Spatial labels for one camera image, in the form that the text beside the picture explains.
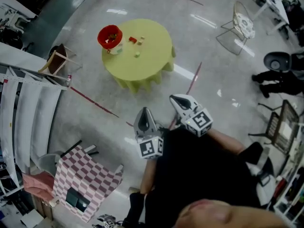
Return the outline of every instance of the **yellow tablecloth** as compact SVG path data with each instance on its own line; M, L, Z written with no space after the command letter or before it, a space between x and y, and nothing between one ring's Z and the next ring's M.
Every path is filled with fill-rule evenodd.
M117 83L129 87L136 93L140 86L150 91L150 82L161 83L162 70L174 69L175 57L171 37L165 27L150 19L133 19L118 25L123 32L126 43L118 55L108 54L102 50L102 61L105 68ZM129 37L142 40L138 45L129 41Z

